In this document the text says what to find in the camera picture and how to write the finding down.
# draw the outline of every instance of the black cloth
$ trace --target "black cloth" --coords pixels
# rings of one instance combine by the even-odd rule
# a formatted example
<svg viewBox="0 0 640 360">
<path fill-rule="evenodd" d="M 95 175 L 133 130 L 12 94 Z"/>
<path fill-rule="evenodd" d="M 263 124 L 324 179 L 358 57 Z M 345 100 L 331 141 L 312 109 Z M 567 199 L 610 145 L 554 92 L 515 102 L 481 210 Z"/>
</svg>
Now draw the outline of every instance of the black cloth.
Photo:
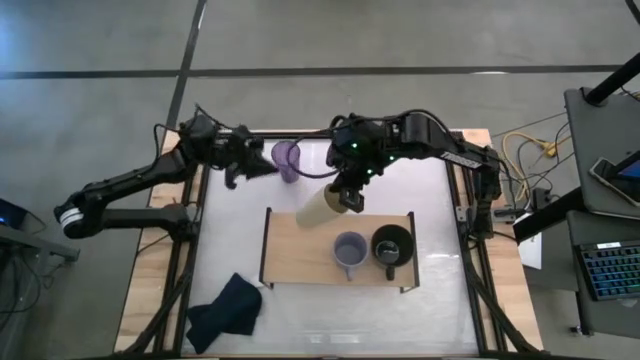
<svg viewBox="0 0 640 360">
<path fill-rule="evenodd" d="M 191 322 L 187 339 L 202 354 L 223 332 L 252 335 L 261 306 L 260 291 L 235 273 L 211 304 L 187 310 Z"/>
</svg>

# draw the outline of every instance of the black mug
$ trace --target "black mug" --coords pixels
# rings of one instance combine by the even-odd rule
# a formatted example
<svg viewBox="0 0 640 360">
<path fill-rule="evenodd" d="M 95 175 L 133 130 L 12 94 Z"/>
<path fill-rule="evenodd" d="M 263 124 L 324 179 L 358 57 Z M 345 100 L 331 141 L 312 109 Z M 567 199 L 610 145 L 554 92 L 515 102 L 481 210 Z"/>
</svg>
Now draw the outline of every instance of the black mug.
<svg viewBox="0 0 640 360">
<path fill-rule="evenodd" d="M 411 233 L 399 225 L 385 225 L 371 238 L 373 257 L 386 267 L 387 280 L 395 279 L 395 268 L 405 265 L 416 251 Z"/>
</svg>

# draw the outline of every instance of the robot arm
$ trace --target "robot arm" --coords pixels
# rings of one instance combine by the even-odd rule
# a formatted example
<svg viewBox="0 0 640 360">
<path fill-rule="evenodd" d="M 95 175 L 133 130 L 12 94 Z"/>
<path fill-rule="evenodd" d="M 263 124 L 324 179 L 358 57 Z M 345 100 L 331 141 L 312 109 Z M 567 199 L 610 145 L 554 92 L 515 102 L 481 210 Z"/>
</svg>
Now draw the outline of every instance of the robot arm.
<svg viewBox="0 0 640 360">
<path fill-rule="evenodd" d="M 225 170 L 225 185 L 234 189 L 235 178 L 247 179 L 277 172 L 262 157 L 264 141 L 240 125 L 224 136 L 220 125 L 205 115 L 180 124 L 180 140 L 152 164 L 128 173 L 90 183 L 54 209 L 65 235 L 72 239 L 93 236 L 105 228 L 161 227 L 172 238 L 192 232 L 191 221 L 181 204 L 162 209 L 106 209 L 115 200 L 161 183 L 180 183 L 192 177 L 198 164 Z"/>
<path fill-rule="evenodd" d="M 422 110 L 382 119 L 354 114 L 336 118 L 327 165 L 335 167 L 338 175 L 330 191 L 340 193 L 343 206 L 361 212 L 364 197 L 360 190 L 372 176 L 382 176 L 387 166 L 401 158 L 437 157 L 473 171 L 476 209 L 472 233 L 491 237 L 491 203 L 502 194 L 498 154 L 488 146 L 454 137 L 434 118 Z"/>
</svg>

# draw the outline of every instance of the computer keyboard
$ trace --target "computer keyboard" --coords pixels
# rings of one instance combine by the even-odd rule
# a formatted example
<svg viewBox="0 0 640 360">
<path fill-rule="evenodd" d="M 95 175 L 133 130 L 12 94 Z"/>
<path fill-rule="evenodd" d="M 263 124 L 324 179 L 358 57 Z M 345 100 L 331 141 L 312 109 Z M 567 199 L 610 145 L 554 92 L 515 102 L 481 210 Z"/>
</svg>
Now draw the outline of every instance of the computer keyboard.
<svg viewBox="0 0 640 360">
<path fill-rule="evenodd" d="M 577 246 L 594 300 L 640 297 L 640 240 Z"/>
</svg>

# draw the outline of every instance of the white table surface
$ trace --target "white table surface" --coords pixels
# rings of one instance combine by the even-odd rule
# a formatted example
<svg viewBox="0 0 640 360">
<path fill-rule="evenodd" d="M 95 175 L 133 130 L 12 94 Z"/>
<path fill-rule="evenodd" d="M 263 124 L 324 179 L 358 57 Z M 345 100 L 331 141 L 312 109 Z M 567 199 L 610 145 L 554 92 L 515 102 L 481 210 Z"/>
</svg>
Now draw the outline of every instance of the white table surface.
<svg viewBox="0 0 640 360">
<path fill-rule="evenodd" d="M 265 141 L 267 158 L 275 140 Z M 328 140 L 305 140 L 301 168 L 325 165 Z M 224 186 L 211 172 L 189 306 L 211 303 L 234 272 L 258 284 L 265 212 L 295 212 L 331 178 L 279 175 Z M 415 212 L 420 287 L 276 284 L 261 287 L 263 305 L 253 336 L 222 334 L 211 355 L 452 355 L 477 345 L 460 259 L 445 164 L 402 159 L 366 186 L 365 214 Z M 184 354 L 193 354 L 188 339 Z"/>
</svg>

